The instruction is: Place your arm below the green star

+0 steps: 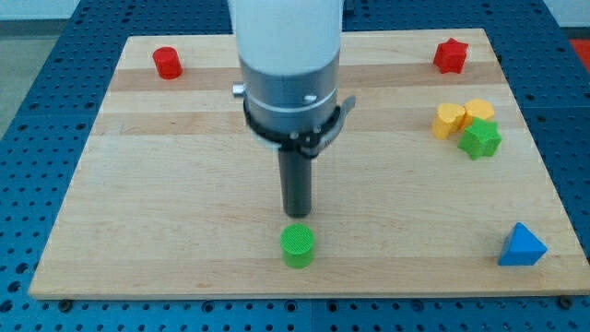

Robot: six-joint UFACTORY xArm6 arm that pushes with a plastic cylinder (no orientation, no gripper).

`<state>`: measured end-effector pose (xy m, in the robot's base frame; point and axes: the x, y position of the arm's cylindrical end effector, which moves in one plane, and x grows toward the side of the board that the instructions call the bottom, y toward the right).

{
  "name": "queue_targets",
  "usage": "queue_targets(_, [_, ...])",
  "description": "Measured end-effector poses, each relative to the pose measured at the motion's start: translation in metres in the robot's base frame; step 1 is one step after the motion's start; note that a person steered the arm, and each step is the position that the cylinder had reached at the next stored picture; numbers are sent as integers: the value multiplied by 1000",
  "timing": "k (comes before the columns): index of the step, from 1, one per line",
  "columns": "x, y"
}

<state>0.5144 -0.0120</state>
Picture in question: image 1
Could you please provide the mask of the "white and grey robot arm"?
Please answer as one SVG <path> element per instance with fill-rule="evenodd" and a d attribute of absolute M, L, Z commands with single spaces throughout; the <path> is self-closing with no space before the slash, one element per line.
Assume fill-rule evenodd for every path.
<path fill-rule="evenodd" d="M 229 0 L 250 117 L 290 134 L 336 108 L 342 0 Z"/>

